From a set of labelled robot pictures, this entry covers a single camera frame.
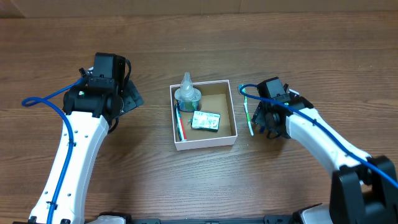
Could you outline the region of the clear soap pump bottle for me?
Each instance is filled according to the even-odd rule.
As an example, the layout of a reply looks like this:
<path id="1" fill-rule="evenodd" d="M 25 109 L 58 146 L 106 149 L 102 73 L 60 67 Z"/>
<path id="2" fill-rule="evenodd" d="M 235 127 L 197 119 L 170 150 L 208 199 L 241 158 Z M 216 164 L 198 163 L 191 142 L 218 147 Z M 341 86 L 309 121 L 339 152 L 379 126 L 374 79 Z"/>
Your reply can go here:
<path id="1" fill-rule="evenodd" d="M 185 72 L 180 88 L 174 93 L 174 98 L 177 100 L 180 111 L 194 112 L 200 110 L 201 92 L 193 87 L 189 72 Z"/>

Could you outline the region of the teal toothpaste tube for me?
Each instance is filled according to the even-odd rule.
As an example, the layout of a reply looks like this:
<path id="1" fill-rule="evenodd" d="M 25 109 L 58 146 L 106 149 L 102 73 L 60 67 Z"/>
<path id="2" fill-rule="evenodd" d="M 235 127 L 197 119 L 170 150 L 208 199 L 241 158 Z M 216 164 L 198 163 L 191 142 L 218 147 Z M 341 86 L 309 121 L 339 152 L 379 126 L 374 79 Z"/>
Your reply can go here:
<path id="1" fill-rule="evenodd" d="M 180 140 L 181 141 L 186 141 L 186 133 L 185 133 L 185 128 L 183 127 L 183 121 L 182 117 L 178 108 L 178 105 L 175 105 L 175 114 L 176 114 L 176 119 L 177 119 L 177 126 L 178 126 L 178 131 L 180 135 Z"/>

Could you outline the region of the green white toothbrush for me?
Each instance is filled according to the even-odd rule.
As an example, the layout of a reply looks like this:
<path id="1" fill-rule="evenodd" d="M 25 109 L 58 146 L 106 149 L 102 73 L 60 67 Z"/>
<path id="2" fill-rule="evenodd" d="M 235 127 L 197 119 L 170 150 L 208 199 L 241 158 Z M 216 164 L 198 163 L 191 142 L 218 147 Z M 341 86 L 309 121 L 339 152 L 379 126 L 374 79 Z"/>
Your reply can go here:
<path id="1" fill-rule="evenodd" d="M 242 93 L 246 93 L 246 90 L 243 88 L 243 85 L 239 85 L 238 90 L 239 90 L 240 95 L 243 95 Z M 250 118 L 249 111 L 248 111 L 248 98 L 246 95 L 243 95 L 243 97 L 244 97 L 243 107 L 244 107 L 244 112 L 246 114 L 246 121 L 248 124 L 249 133 L 251 136 L 254 136 L 254 132 L 252 129 L 252 124 L 251 124 L 251 118 Z"/>

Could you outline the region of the green white soap bar pack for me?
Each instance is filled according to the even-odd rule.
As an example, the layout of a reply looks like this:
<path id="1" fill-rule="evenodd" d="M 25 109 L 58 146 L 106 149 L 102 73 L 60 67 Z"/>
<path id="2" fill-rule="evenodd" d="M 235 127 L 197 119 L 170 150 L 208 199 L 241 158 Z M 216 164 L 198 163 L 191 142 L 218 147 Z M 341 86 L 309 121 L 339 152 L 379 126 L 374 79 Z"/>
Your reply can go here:
<path id="1" fill-rule="evenodd" d="M 192 129 L 218 132 L 220 127 L 220 120 L 221 115 L 218 113 L 194 111 L 191 127 Z"/>

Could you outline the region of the blue disposable razor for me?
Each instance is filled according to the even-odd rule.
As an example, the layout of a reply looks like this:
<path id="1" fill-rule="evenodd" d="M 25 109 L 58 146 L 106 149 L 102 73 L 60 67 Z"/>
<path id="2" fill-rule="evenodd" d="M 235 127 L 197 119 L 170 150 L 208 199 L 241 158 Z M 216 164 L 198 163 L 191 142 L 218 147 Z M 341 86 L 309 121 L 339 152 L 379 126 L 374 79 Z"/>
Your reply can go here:
<path id="1" fill-rule="evenodd" d="M 263 134 L 264 131 L 265 131 L 265 127 L 264 127 L 264 126 L 261 126 L 261 128 L 260 128 L 260 130 L 259 130 L 259 133 L 260 133 L 260 134 Z"/>

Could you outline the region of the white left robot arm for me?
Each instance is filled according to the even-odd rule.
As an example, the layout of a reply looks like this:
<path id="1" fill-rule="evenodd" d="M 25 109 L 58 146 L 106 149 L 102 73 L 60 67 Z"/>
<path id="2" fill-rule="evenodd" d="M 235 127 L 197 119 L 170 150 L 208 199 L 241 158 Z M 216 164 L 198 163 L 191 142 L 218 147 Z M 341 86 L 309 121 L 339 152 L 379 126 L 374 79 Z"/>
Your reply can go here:
<path id="1" fill-rule="evenodd" d="M 28 97 L 22 106 L 43 103 L 62 119 L 62 136 L 47 183 L 28 223 L 84 223 L 93 167 L 105 137 L 122 115 L 143 105 L 130 79 L 132 66 L 116 54 L 96 53 L 93 67 L 46 97 Z"/>

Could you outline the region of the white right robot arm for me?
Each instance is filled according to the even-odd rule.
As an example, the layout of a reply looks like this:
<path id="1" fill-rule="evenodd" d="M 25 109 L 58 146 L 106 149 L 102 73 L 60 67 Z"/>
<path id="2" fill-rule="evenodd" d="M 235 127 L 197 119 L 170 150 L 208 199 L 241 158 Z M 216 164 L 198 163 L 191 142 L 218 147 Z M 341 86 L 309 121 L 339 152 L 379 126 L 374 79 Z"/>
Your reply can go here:
<path id="1" fill-rule="evenodd" d="M 252 122 L 267 130 L 269 139 L 299 142 L 331 177 L 329 204 L 295 212 L 293 223 L 397 223 L 397 174 L 390 159 L 352 145 L 278 77 L 255 87 L 260 102 Z"/>

